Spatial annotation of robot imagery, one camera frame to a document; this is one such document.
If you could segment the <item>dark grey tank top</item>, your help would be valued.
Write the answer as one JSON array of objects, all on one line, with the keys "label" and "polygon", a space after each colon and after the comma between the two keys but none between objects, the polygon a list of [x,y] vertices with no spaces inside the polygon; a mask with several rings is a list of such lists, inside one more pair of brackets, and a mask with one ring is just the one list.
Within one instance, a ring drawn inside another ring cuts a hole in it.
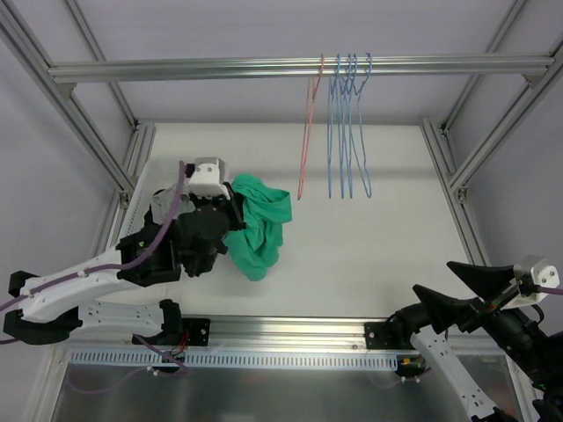
[{"label": "dark grey tank top", "polygon": [[[153,221],[157,224],[162,224],[170,213],[170,208],[172,206],[173,200],[175,198],[176,186],[173,185],[167,189],[163,189],[154,193],[150,199],[150,212],[152,214]],[[182,193],[179,198],[179,205],[173,216],[176,219],[179,214],[185,211],[187,204],[189,203],[189,197]]]}]

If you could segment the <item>blue hanger of green top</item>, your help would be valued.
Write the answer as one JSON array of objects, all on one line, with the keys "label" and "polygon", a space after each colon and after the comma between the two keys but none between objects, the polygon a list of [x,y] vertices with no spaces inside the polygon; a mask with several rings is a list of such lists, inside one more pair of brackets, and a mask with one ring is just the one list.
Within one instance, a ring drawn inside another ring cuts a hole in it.
[{"label": "blue hanger of green top", "polygon": [[346,123],[348,129],[347,135],[347,182],[348,195],[350,199],[354,198],[354,182],[355,173],[359,176],[362,171],[359,169],[359,157],[355,145],[355,131],[353,122],[352,99],[356,93],[355,78],[358,69],[358,57],[356,53],[348,55],[347,80],[344,88],[344,99],[346,108]]}]

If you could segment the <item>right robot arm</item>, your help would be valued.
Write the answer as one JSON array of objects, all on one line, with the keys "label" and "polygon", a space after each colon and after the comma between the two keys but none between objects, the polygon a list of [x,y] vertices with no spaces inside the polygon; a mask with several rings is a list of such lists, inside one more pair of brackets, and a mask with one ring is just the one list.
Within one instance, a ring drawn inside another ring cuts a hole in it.
[{"label": "right robot arm", "polygon": [[382,322],[367,322],[367,350],[398,353],[395,373],[419,380],[436,374],[468,421],[511,421],[475,382],[463,356],[500,355],[511,360],[541,393],[531,405],[540,421],[562,419],[562,334],[545,334],[523,308],[545,314],[539,303],[559,295],[559,273],[546,258],[527,256],[511,266],[476,266],[450,261],[447,267],[473,292],[468,299],[414,285],[415,304]]}]

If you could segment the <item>blue hanger of grey top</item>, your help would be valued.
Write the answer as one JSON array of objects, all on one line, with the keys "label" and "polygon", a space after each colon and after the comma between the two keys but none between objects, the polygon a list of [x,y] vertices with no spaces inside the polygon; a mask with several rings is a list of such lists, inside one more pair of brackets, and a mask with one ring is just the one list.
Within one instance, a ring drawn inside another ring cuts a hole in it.
[{"label": "blue hanger of grey top", "polygon": [[328,79],[327,92],[327,123],[326,123],[326,164],[327,164],[327,192],[331,199],[335,186],[339,187],[340,197],[344,198],[344,180],[342,176],[341,139],[339,106],[340,54],[336,55],[333,73]]}]

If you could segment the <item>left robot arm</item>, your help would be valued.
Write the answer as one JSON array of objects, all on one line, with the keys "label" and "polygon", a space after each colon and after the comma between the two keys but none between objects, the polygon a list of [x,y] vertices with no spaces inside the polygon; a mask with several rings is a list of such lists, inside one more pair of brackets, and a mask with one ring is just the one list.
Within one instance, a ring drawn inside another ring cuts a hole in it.
[{"label": "left robot arm", "polygon": [[145,305],[103,302],[105,295],[198,277],[227,252],[226,237],[245,229],[239,193],[200,199],[182,195],[179,209],[151,203],[143,226],[97,257],[57,274],[11,274],[12,301],[2,306],[10,342],[32,346],[63,342],[76,334],[131,334],[132,341],[173,346],[189,340],[178,303],[160,299]]}]

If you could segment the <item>black tank top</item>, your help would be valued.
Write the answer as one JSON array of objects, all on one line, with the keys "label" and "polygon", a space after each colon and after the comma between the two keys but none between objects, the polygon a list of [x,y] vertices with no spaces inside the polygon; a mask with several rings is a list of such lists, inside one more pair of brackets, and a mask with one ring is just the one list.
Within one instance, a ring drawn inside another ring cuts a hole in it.
[{"label": "black tank top", "polygon": [[151,208],[145,213],[143,217],[144,227],[157,227],[160,228],[166,220],[166,216],[161,212],[154,213]]}]

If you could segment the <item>green tank top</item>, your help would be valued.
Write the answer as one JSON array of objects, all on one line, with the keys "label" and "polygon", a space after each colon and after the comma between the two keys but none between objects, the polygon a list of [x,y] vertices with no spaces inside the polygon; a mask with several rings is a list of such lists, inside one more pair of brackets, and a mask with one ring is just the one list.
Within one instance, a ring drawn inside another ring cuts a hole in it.
[{"label": "green tank top", "polygon": [[234,266],[248,280],[260,281],[277,263],[283,225],[292,221],[290,193],[249,173],[237,175],[232,188],[243,199],[245,228],[229,232],[224,243]]}]

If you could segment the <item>blue hanger of black top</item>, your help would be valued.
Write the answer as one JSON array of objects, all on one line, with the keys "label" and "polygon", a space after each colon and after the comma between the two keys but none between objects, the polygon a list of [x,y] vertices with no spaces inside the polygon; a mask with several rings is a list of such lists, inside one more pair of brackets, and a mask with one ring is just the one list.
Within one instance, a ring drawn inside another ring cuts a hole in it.
[{"label": "blue hanger of black top", "polygon": [[353,196],[353,176],[351,169],[351,147],[349,144],[350,129],[350,99],[352,85],[354,84],[354,64],[352,55],[347,56],[347,65],[344,76],[339,76],[339,168],[340,168],[340,197],[344,199],[346,194]]}]

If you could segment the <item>pink wire hanger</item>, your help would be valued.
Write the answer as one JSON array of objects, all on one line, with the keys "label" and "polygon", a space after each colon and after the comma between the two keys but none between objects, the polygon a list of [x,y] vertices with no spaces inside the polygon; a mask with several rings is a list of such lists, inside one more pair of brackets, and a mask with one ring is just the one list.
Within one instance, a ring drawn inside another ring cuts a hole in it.
[{"label": "pink wire hanger", "polygon": [[311,76],[307,82],[307,97],[305,103],[305,121],[303,126],[303,141],[302,141],[302,151],[300,157],[300,167],[299,167],[299,177],[297,186],[297,196],[298,200],[303,197],[304,182],[306,178],[306,166],[309,155],[311,130],[314,119],[314,109],[316,105],[316,97],[318,94],[318,89],[320,82],[322,80],[325,70],[325,55],[320,56],[320,67],[318,74],[316,76]]}]

